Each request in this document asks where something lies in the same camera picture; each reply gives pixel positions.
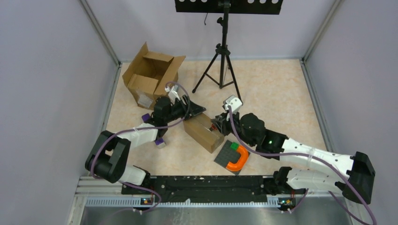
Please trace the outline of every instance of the black tripod stand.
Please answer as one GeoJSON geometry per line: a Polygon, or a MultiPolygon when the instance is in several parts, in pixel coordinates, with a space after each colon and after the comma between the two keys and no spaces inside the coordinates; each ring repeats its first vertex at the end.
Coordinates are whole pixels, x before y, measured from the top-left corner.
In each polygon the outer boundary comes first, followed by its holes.
{"type": "Polygon", "coordinates": [[[219,88],[222,89],[230,84],[234,84],[235,88],[237,90],[237,96],[240,100],[242,100],[242,98],[240,97],[240,93],[239,93],[239,88],[237,87],[237,81],[235,78],[235,74],[234,74],[234,70],[232,68],[232,64],[231,64],[231,59],[230,59],[230,54],[231,52],[228,50],[228,45],[227,45],[227,33],[228,33],[228,14],[230,12],[230,0],[224,0],[223,2],[219,3],[220,6],[223,7],[224,9],[224,18],[220,17],[217,20],[217,23],[219,23],[222,26],[222,44],[217,44],[215,47],[215,55],[213,57],[213,59],[211,60],[210,64],[207,66],[207,69],[205,70],[205,72],[203,73],[202,77],[199,79],[199,82],[196,84],[195,88],[192,90],[192,93],[196,92],[196,89],[199,87],[200,83],[202,82],[203,78],[205,76],[208,76],[212,81],[214,81],[216,84],[218,84],[219,88]],[[218,55],[221,55],[221,69],[220,69],[220,82],[217,82],[214,78],[212,78],[209,74],[207,74],[207,72],[209,71],[209,69],[211,68],[211,66],[213,65],[215,59],[217,58],[218,55]],[[233,81],[227,83],[227,84],[223,84],[224,82],[224,65],[225,65],[225,59],[227,59],[227,64],[228,64],[228,68],[231,70],[231,75],[232,75],[232,79],[233,81]]]}

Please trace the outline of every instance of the orange curved pipe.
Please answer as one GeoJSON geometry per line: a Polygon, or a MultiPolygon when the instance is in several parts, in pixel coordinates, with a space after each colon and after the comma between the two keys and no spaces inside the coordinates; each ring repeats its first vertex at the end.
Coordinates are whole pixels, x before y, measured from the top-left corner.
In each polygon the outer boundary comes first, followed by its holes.
{"type": "Polygon", "coordinates": [[[229,162],[227,165],[227,169],[232,172],[239,171],[245,165],[247,158],[249,157],[249,153],[243,146],[239,146],[237,148],[237,152],[240,154],[240,158],[236,163],[229,162]]]}

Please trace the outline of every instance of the white wall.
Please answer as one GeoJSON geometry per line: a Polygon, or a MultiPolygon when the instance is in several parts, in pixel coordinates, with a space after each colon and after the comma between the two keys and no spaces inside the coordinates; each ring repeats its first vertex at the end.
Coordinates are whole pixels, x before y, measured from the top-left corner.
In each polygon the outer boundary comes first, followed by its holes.
{"type": "Polygon", "coordinates": [[[66,223],[115,72],[77,0],[0,1],[0,224],[66,223]]]}
{"type": "Polygon", "coordinates": [[[346,0],[309,61],[336,151],[370,156],[371,208],[396,224],[398,1],[346,0]]]}
{"type": "MultiPolygon", "coordinates": [[[[88,0],[117,56],[134,58],[145,41],[153,51],[211,59],[221,42],[222,14],[177,13],[174,0],[88,0]]],[[[231,14],[232,58],[302,57],[334,0],[284,0],[280,15],[231,14]]]]}

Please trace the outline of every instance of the gray floor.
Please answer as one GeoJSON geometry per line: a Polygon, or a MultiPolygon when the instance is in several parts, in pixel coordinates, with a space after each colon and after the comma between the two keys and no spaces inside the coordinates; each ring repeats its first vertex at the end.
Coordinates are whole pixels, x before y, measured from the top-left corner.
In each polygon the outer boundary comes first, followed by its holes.
{"type": "Polygon", "coordinates": [[[293,214],[271,208],[158,208],[144,215],[121,208],[86,207],[81,225],[351,225],[329,197],[306,198],[293,214]]]}

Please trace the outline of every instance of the closed cardboard box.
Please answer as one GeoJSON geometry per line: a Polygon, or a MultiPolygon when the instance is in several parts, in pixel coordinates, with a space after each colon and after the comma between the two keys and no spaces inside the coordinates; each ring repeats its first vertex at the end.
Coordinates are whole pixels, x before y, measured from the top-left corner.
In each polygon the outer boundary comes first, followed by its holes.
{"type": "Polygon", "coordinates": [[[122,76],[138,106],[153,110],[155,100],[167,95],[166,83],[178,81],[177,72],[184,59],[185,56],[150,52],[145,42],[122,76]]]}
{"type": "Polygon", "coordinates": [[[204,113],[184,121],[185,132],[208,152],[213,153],[224,141],[224,135],[211,127],[212,122],[204,113]]]}

